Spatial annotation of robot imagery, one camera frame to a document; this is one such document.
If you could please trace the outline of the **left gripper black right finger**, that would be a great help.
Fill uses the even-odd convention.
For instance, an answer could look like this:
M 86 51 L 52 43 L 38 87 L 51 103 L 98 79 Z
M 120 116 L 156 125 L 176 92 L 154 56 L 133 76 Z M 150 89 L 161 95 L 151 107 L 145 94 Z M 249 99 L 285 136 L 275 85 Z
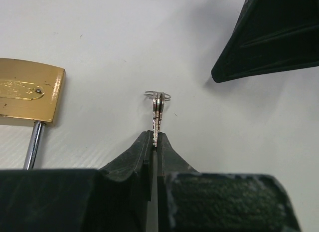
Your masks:
M 267 174 L 201 173 L 158 137 L 161 232 L 299 232 L 290 198 Z

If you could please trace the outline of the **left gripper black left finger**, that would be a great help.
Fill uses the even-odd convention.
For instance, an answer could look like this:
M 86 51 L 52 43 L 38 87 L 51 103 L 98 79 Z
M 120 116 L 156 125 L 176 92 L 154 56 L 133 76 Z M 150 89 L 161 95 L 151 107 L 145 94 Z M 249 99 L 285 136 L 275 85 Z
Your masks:
M 144 232 L 152 194 L 151 131 L 100 169 L 2 170 L 3 232 Z

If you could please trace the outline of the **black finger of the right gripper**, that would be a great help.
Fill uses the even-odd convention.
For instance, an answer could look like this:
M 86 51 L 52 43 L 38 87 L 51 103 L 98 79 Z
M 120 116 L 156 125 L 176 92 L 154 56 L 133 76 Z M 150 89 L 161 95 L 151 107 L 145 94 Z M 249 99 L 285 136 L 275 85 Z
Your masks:
M 319 64 L 319 0 L 245 0 L 215 82 Z

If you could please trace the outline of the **silver key bunch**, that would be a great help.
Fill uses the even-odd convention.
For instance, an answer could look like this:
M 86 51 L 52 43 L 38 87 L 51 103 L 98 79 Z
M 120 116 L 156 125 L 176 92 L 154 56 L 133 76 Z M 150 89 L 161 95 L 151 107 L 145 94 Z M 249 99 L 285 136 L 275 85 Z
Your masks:
M 153 147 L 157 148 L 164 105 L 171 100 L 171 96 L 158 91 L 145 91 L 144 95 L 153 101 Z

